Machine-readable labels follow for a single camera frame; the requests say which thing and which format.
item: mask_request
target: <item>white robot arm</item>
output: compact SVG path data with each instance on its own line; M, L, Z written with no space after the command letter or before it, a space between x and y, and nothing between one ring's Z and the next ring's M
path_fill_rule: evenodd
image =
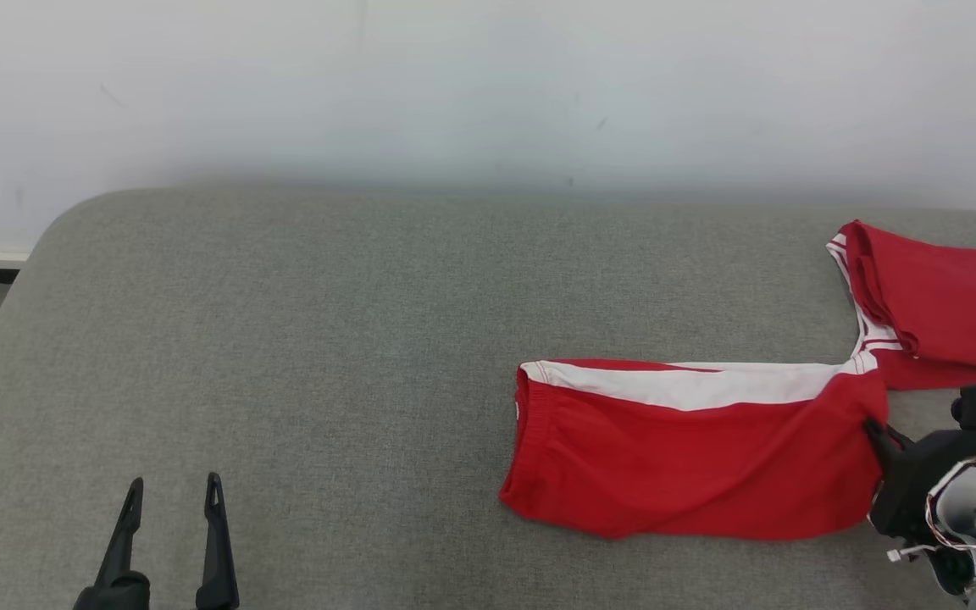
M878 422L865 430L884 476L868 514L880 534L905 538L891 561L925 553L937 583L976 610L976 386L952 405L960 430L910 441Z

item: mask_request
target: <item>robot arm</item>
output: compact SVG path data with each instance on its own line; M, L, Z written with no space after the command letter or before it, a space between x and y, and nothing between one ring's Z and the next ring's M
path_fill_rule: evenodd
M924 552L937 583L976 610L976 386L952 405L960 430L910 441L878 422L865 430L883 468L868 520L880 534L905 538L892 561Z
M130 568L133 536L142 524L141 478L135 479L119 511L112 530L112 540L97 572L96 583L78 595L74 610L148 610L150 580ZM210 472L206 482L206 503L202 510L209 531L206 535L206 557L202 566L202 586L194 596L198 610L236 610L240 591L236 586L236 568L232 564L225 492L220 476Z

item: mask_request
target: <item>couch cushion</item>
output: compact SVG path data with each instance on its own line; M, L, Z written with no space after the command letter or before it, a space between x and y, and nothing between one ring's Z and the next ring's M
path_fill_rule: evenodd
M857 217L976 247L976 213L899 209L82 204L0 312L0 607L70 607L139 475L133 565L152 607L192 607L210 470L243 607L960 607L867 524L602 541L496 499L526 360L844 362L856 321L824 244ZM951 428L953 394L895 395L892 422Z

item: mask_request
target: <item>red t-shirt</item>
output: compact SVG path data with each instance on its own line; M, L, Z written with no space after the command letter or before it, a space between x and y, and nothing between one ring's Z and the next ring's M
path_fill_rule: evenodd
M976 250L930 246L855 220L828 251L853 294L856 352L892 390L976 385Z

